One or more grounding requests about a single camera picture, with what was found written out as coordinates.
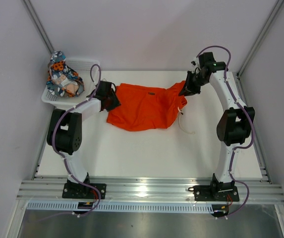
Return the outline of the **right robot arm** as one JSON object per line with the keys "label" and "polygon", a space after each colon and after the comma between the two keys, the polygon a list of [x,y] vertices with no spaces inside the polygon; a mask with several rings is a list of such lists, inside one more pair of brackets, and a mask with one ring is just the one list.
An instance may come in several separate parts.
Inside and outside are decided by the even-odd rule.
{"label": "right robot arm", "polygon": [[192,64],[196,67],[188,71],[180,96],[200,94],[202,86],[210,84],[222,105],[223,115],[216,128],[221,142],[219,162],[213,173],[210,196],[221,200],[228,191],[234,189],[234,166],[237,153],[245,140],[253,136],[255,111],[240,99],[238,91],[231,86],[232,73],[225,62],[217,62],[212,52],[200,53]]}

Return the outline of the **patterned multicolour shorts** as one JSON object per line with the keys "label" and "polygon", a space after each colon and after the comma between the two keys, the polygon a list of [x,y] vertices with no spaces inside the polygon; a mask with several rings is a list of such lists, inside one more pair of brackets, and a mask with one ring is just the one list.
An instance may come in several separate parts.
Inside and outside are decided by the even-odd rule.
{"label": "patterned multicolour shorts", "polygon": [[62,51],[54,51],[48,63],[47,90],[58,97],[78,97],[84,91],[84,82],[79,74],[70,68]]}

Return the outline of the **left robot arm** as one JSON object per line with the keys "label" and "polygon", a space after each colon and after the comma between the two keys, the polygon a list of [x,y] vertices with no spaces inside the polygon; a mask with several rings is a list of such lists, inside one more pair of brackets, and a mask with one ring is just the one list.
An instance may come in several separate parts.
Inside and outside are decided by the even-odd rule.
{"label": "left robot arm", "polygon": [[82,123],[99,112],[110,112],[120,105],[116,85],[101,81],[83,102],[68,110],[52,112],[47,143],[62,158],[68,180],[75,183],[73,192],[79,198],[86,198],[91,192],[90,185],[85,183],[88,172],[77,153],[82,143]]}

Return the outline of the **orange shorts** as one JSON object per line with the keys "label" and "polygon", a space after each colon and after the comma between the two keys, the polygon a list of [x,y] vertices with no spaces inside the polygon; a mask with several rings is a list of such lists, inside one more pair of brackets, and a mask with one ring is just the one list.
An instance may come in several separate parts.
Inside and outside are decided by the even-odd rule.
{"label": "orange shorts", "polygon": [[169,128],[187,105],[185,96],[179,95],[184,84],[167,89],[120,84],[116,87],[120,106],[108,113],[107,123],[132,132]]}

